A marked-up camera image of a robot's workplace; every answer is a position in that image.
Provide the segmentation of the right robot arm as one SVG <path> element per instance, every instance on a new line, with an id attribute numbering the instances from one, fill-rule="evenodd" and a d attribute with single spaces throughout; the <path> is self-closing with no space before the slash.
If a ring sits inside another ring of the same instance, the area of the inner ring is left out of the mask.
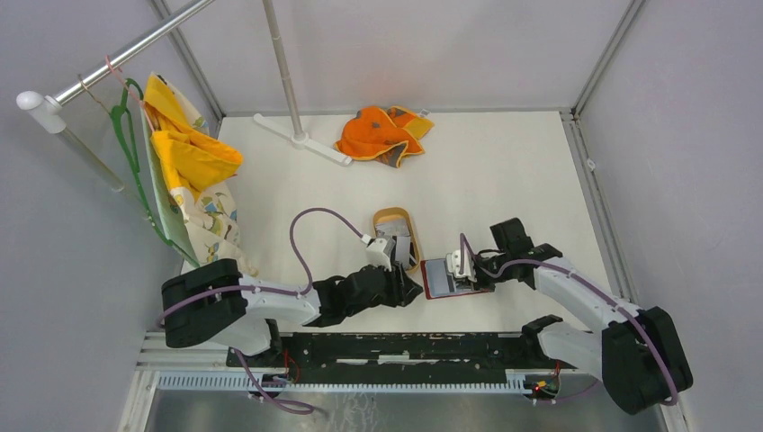
<path id="1" fill-rule="evenodd" d="M 622 411 L 634 415 L 654 405 L 675 406 L 694 378 L 677 329 L 660 307 L 643 307 L 606 292 L 579 272 L 556 247 L 535 245 L 521 220 L 491 226 L 492 256 L 473 251 L 464 235 L 454 274 L 477 291 L 516 281 L 579 320 L 578 329 L 549 314 L 521 329 L 519 353 L 532 367 L 549 361 L 571 365 L 603 384 Z"/>

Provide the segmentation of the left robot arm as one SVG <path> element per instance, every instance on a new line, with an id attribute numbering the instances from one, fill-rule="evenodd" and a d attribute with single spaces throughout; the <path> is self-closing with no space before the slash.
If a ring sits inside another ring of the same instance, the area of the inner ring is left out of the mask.
<path id="1" fill-rule="evenodd" d="M 163 311 L 157 319 L 169 348 L 206 342 L 236 349 L 261 366 L 275 365 L 283 343 L 277 325 L 308 328 L 341 324 L 378 306 L 406 307 L 424 291 L 400 265 L 367 265 L 348 276 L 299 286 L 256 280 L 225 258 L 178 275 L 161 285 Z"/>

